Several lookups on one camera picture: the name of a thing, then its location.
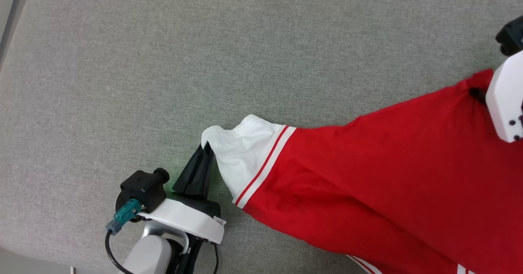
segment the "red garment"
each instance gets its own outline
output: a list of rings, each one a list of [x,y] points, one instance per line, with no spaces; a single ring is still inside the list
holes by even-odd
[[[523,273],[523,140],[499,139],[469,95],[492,74],[345,126],[284,127],[235,203],[369,273]]]

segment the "red and white shirt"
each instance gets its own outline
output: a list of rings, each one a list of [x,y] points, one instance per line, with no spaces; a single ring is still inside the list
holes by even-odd
[[[523,140],[469,95],[492,71],[314,129],[249,115],[202,134],[233,202],[373,274],[523,273]]]

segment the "cable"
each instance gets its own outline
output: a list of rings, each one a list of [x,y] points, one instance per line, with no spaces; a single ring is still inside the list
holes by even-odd
[[[133,272],[123,268],[123,266],[120,265],[120,263],[118,263],[118,261],[116,261],[116,259],[112,255],[111,248],[109,246],[109,238],[111,237],[111,234],[112,234],[112,230],[109,229],[107,231],[107,234],[105,235],[105,250],[107,251],[107,255],[109,256],[109,259],[116,266],[116,268],[118,268],[118,270],[122,271],[124,274],[133,274]]]
[[[220,259],[218,259],[218,247],[216,246],[216,243],[212,243],[215,246],[215,253],[216,253],[216,266],[215,271],[212,274],[218,273],[218,265],[220,264]]]

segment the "teal connector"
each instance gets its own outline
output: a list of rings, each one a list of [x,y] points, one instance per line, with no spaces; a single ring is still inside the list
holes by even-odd
[[[123,225],[127,221],[136,217],[140,211],[142,211],[142,205],[140,202],[136,199],[131,199],[126,204],[124,204],[121,209],[118,209],[118,212],[114,214],[114,219],[116,222],[119,222],[121,225]]]

